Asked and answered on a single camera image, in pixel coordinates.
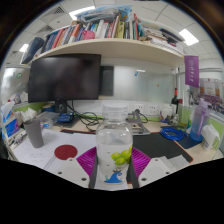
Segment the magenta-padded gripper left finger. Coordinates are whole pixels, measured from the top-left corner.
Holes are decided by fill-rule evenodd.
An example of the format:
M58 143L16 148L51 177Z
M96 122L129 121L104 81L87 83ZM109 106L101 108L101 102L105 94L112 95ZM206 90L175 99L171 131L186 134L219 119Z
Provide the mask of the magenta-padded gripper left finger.
M76 185L93 189L97 176L96 148L78 155L74 146L59 146L45 169L52 170L55 175Z

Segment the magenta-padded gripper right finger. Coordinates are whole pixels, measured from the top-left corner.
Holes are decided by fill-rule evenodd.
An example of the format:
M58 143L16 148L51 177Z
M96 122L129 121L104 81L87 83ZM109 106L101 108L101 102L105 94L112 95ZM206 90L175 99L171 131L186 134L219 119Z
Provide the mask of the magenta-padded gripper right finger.
M160 158L150 158L142 151L132 149L129 177L134 188L143 187L171 173Z

